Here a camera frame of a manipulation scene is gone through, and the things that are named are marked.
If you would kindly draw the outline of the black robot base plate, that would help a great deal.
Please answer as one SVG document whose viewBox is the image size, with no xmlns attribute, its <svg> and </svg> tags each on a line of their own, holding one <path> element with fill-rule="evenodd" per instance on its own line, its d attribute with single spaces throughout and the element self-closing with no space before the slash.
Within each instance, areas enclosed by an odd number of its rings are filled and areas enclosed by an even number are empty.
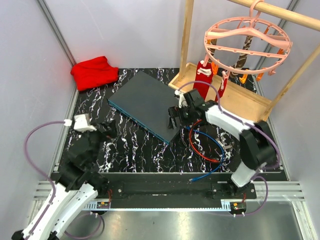
<svg viewBox="0 0 320 240">
<path fill-rule="evenodd" d="M 231 193 L 229 173 L 213 173 L 195 182 L 194 173 L 105 173 L 112 191 L 112 211 L 228 211 L 228 203 L 261 201 L 265 196 L 256 179 Z"/>
</svg>

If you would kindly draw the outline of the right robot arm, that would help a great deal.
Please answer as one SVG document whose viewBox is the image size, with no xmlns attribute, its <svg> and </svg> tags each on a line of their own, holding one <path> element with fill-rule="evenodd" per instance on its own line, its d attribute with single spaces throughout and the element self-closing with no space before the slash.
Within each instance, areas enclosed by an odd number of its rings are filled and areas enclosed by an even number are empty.
<svg viewBox="0 0 320 240">
<path fill-rule="evenodd" d="M 249 183 L 262 169 L 279 164 L 279 150 L 267 122 L 253 122 L 224 109 L 219 100 L 205 101 L 197 89 L 174 92 L 178 105 L 168 109 L 169 127 L 192 126 L 204 121 L 231 134 L 239 141 L 241 162 L 227 182 L 225 190 L 232 198 L 244 194 Z"/>
</svg>

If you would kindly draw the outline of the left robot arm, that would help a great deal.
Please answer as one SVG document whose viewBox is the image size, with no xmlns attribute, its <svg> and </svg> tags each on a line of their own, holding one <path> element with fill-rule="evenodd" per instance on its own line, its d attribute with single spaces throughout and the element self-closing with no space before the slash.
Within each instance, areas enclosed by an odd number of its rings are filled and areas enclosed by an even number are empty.
<svg viewBox="0 0 320 240">
<path fill-rule="evenodd" d="M 96 197 L 103 198 L 112 194 L 109 180 L 94 171 L 93 164 L 101 144 L 117 136 L 116 121 L 95 125 L 87 121 L 87 125 L 81 128 L 81 138 L 69 149 L 68 159 L 57 176 L 51 179 L 31 160 L 28 141 L 37 130 L 57 124 L 77 130 L 79 122 L 70 119 L 47 122 L 34 128 L 24 140 L 23 150 L 27 161 L 49 181 L 51 191 L 31 223 L 25 229 L 13 233 L 13 240 L 59 240 L 86 204 Z"/>
</svg>

